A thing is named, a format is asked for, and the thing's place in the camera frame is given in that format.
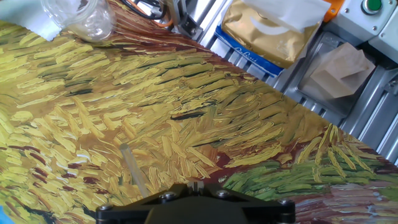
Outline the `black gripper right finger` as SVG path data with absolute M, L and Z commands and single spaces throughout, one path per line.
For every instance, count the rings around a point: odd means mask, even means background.
M 261 200 L 218 184 L 195 183 L 206 223 L 295 223 L 295 202 L 288 198 Z

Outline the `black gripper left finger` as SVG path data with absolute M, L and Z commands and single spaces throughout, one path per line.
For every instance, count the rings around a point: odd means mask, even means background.
M 149 212 L 158 205 L 192 196 L 195 183 L 173 184 L 168 190 L 161 191 L 129 205 L 116 206 L 110 202 L 96 209 L 96 224 L 144 223 Z

